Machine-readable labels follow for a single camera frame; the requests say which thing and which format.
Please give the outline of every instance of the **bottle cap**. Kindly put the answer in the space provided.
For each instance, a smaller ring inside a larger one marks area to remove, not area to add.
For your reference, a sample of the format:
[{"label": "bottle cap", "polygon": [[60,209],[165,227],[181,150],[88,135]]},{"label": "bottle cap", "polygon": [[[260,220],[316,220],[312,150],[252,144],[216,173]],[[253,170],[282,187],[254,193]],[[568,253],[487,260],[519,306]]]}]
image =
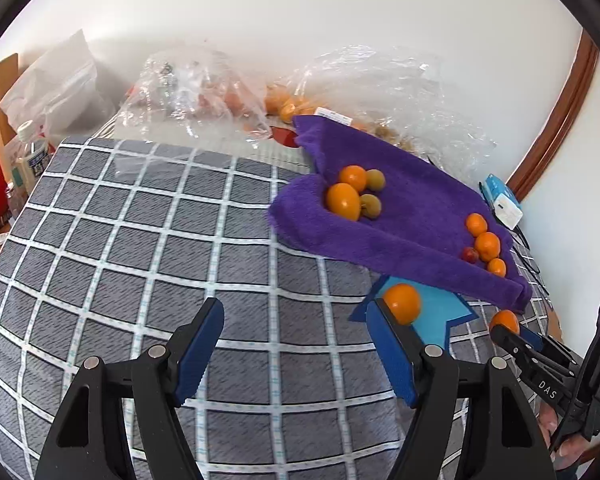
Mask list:
[{"label": "bottle cap", "polygon": [[18,131],[16,132],[20,142],[25,144],[33,135],[36,133],[36,125],[33,121],[27,121],[26,123],[22,123],[18,127]]}]

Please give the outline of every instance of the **green fruit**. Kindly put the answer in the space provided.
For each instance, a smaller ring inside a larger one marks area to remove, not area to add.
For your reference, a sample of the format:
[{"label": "green fruit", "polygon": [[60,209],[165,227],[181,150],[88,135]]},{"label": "green fruit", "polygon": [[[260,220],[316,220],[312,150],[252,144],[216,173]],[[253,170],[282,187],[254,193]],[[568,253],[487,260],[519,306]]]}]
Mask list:
[{"label": "green fruit", "polygon": [[360,197],[360,205],[362,206],[362,214],[367,218],[378,218],[382,212],[382,203],[375,195],[362,195]]},{"label": "green fruit", "polygon": [[384,179],[384,173],[380,170],[366,170],[366,186],[371,191],[382,191],[384,189],[386,180]]}]

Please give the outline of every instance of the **brown wooden trim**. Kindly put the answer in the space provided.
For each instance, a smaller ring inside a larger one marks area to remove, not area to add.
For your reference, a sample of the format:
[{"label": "brown wooden trim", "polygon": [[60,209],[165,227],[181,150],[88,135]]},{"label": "brown wooden trim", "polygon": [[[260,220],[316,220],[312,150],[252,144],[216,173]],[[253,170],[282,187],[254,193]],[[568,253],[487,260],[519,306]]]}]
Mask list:
[{"label": "brown wooden trim", "polygon": [[531,191],[567,137],[589,91],[598,56],[598,48],[583,30],[576,59],[558,101],[542,133],[507,182],[518,200]]},{"label": "brown wooden trim", "polygon": [[550,308],[546,309],[546,332],[548,335],[553,337],[555,340],[562,342],[562,328],[560,327],[560,320],[555,310]]}]

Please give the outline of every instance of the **human hand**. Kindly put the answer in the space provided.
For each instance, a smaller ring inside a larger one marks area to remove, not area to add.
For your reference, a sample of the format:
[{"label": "human hand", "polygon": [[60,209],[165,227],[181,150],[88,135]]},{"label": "human hand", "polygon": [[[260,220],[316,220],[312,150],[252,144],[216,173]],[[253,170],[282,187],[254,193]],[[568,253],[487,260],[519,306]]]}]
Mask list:
[{"label": "human hand", "polygon": [[[544,442],[549,447],[551,436],[558,428],[558,416],[554,409],[543,401],[540,402],[538,425],[544,437]],[[565,469],[579,459],[587,447],[589,447],[587,439],[580,434],[572,435],[555,452],[551,453],[551,460],[560,457],[560,469]]]}]

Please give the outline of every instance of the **white wall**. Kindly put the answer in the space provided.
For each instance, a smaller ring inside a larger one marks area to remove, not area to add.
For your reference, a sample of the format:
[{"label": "white wall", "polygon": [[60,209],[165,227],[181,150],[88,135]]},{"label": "white wall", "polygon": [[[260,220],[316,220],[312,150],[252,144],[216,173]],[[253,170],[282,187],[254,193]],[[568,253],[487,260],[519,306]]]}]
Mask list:
[{"label": "white wall", "polygon": [[289,72],[344,44],[439,54],[472,103],[507,178],[555,103],[580,27],[558,0],[33,0],[0,40],[31,62],[83,28],[120,98],[152,52],[207,41],[254,67]]},{"label": "white wall", "polygon": [[584,355],[600,306],[600,64],[573,129],[522,206],[564,341]]}]

